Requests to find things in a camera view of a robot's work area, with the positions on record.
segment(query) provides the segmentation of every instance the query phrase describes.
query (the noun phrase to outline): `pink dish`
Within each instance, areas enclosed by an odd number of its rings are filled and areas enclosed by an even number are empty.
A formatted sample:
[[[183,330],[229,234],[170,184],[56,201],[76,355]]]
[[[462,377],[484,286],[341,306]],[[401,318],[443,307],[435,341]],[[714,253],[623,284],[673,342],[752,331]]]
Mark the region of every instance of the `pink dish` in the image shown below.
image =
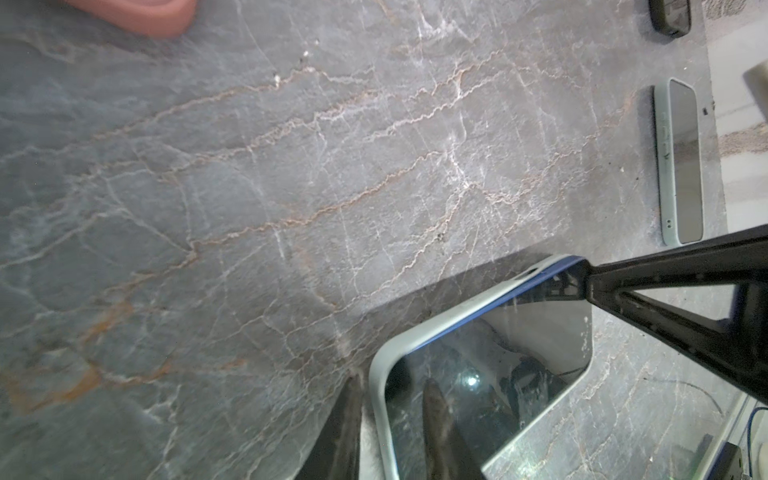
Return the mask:
[[[194,18],[197,0],[64,0],[128,31],[177,37]]]

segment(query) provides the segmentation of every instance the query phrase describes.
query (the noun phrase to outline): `cable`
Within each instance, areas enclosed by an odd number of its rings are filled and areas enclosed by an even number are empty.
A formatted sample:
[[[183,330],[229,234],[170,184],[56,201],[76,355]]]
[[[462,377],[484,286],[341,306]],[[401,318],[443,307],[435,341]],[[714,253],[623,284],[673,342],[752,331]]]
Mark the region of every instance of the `cable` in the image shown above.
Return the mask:
[[[752,475],[752,421],[755,419],[755,414],[760,410],[768,410],[768,407],[755,407],[750,413],[750,420],[746,423],[746,461],[750,464],[750,477]]]
[[[568,370],[567,372],[563,372],[563,373],[558,373],[555,376],[565,376],[565,375],[570,375],[570,374],[576,373],[576,372],[583,372],[583,371],[585,371],[587,369],[588,366],[589,366],[589,364],[587,364],[585,366],[580,366],[577,369]]]
[[[643,380],[647,380],[648,382],[659,382],[659,383],[680,383],[681,385],[689,386],[692,389],[696,389],[699,392],[702,392],[704,395],[706,395],[707,398],[709,398],[709,400],[712,400],[712,403],[715,405],[715,408],[717,409],[717,412],[720,413],[721,417],[725,416],[725,414],[723,413],[723,409],[720,407],[720,404],[717,403],[717,400],[715,400],[712,394],[698,385],[694,385],[691,382],[684,382],[683,380],[654,379],[654,378],[647,378],[647,377],[643,377]]]

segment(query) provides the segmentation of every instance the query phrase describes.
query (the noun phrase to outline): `blue cable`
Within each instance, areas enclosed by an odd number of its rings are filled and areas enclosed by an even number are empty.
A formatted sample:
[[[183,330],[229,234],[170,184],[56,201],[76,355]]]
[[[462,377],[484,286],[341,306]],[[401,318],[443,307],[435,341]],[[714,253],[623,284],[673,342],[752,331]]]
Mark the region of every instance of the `blue cable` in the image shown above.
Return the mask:
[[[752,475],[752,421],[755,419],[755,414],[758,413],[760,410],[768,410],[768,407],[755,407],[755,409],[750,413],[750,420],[746,424],[746,457],[747,457],[747,463],[750,464],[750,477],[754,478],[754,475]]]

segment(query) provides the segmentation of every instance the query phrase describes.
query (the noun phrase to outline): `marble countertop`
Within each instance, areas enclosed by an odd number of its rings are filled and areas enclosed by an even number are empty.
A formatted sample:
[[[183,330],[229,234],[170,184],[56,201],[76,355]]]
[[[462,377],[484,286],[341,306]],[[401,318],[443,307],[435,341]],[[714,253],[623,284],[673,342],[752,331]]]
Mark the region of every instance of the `marble countertop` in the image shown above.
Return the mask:
[[[547,253],[663,248],[651,86],[713,108],[696,0],[674,41],[646,0],[201,0],[173,41],[0,12],[3,478],[289,478],[393,335]],[[733,387],[593,317],[489,478],[681,475],[717,432]]]

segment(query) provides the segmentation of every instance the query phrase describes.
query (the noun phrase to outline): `black phone case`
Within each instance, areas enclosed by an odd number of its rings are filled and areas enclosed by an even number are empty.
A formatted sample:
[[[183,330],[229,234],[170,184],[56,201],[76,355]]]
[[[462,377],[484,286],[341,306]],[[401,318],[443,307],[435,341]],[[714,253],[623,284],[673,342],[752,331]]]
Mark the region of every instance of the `black phone case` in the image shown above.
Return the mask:
[[[650,0],[650,21],[654,24],[654,28],[659,33],[667,35],[672,38],[679,38],[690,32],[690,0],[687,1],[688,6],[688,26],[685,29],[673,27],[667,21],[667,13],[664,11],[664,0]]]

